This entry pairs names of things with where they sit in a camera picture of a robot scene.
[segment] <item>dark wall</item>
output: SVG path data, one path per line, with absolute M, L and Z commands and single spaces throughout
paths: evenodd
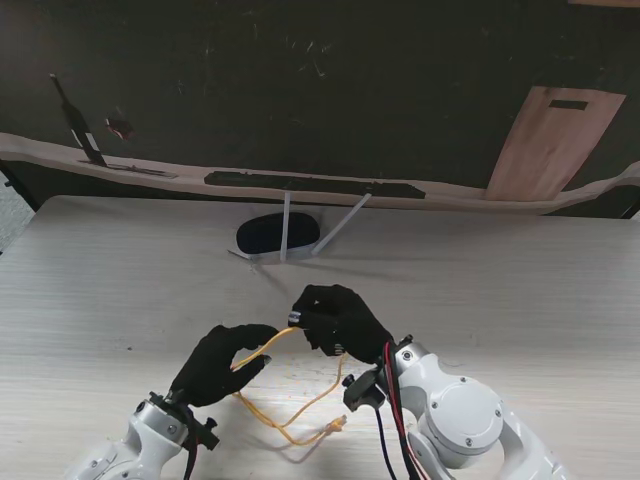
M 532 85 L 628 95 L 570 189 L 638 160 L 639 20 L 563 0 L 3 1 L 0 132 L 75 146 L 55 72 L 106 154 L 486 187 Z

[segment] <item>gloved robot hand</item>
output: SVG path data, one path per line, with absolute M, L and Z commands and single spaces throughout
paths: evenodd
M 372 364 L 393 340 L 360 295 L 341 285 L 307 286 L 292 310 L 289 326 L 302 328 L 311 348 L 319 347 L 326 355 L 346 351 Z
M 173 401 L 204 407 L 242 390 L 271 360 L 260 355 L 231 371 L 233 357 L 243 348 L 254 350 L 278 333 L 270 325 L 214 327 L 202 338 L 171 384 Z

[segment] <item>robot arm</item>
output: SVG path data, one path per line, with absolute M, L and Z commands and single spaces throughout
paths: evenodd
M 190 421 L 172 403 L 151 392 L 149 400 L 129 417 L 127 435 L 118 442 L 97 445 L 67 470 L 64 479 L 159 480 L 164 465 L 182 448 L 190 449 L 191 438 L 197 439 L 196 448 L 202 444 L 213 450 L 219 442 L 211 433 L 215 426 L 211 418 L 205 425 Z
M 402 406 L 416 417 L 409 445 L 432 480 L 454 477 L 449 469 L 472 465 L 496 442 L 504 448 L 499 480 L 567 480 L 569 474 L 551 450 L 489 387 L 470 377 L 444 373 L 438 357 L 422 345 L 403 341 L 396 353 Z M 386 380 L 379 369 L 352 383 L 345 404 L 379 408 Z

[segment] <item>wooden panel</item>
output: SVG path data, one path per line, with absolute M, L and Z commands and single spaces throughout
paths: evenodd
M 593 5 L 595 7 L 640 7 L 640 0 L 569 0 L 573 5 Z
M 61 478 L 89 445 L 125 433 L 140 399 L 166 391 L 213 325 L 283 328 L 304 285 L 336 282 L 359 292 L 395 338 L 412 333 L 443 369 L 493 387 L 572 478 L 638 478 L 637 223 L 365 209 L 304 262 L 251 266 L 227 253 L 238 225 L 281 208 L 48 202 L 0 258 L 0 478 Z M 304 210 L 325 231 L 347 211 Z M 335 367 L 292 335 L 246 394 L 285 419 L 333 381 Z M 350 359 L 345 373 L 366 368 Z M 340 392 L 313 408 L 295 435 L 348 413 Z M 400 473 L 389 408 L 382 414 Z M 218 420 L 222 441 L 200 450 L 194 480 L 389 478 L 368 408 L 311 452 L 283 448 L 233 398 L 197 415 Z M 502 454 L 492 453 L 455 477 L 494 478 Z M 183 453 L 162 478 L 182 478 L 185 462 Z
M 533 87 L 502 147 L 488 200 L 553 200 L 582 166 L 625 95 Z

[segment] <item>wood grain surface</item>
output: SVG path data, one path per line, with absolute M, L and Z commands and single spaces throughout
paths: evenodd
M 250 265 L 227 253 L 273 205 L 57 198 L 0 258 L 0 478 L 60 478 L 92 443 L 118 438 L 149 390 L 164 392 L 217 323 L 284 327 L 309 283 L 359 292 L 399 338 L 499 392 L 583 479 L 639 474 L 640 226 L 618 220 L 364 209 L 318 257 Z M 313 213 L 323 231 L 347 209 Z M 302 335 L 246 389 L 288 418 L 329 385 L 336 359 Z M 365 366 L 351 360 L 347 372 Z M 387 407 L 387 440 L 402 461 Z M 298 435 L 347 413 L 334 393 Z M 194 480 L 386 479 L 370 409 L 315 450 L 287 448 L 228 398 L 222 443 Z M 500 449 L 460 479 L 491 478 Z M 184 452 L 163 478 L 182 478 Z
M 624 99 L 625 95 L 598 90 L 532 87 L 502 147 L 487 199 L 556 198 L 598 144 Z M 567 108 L 572 104 L 582 108 Z

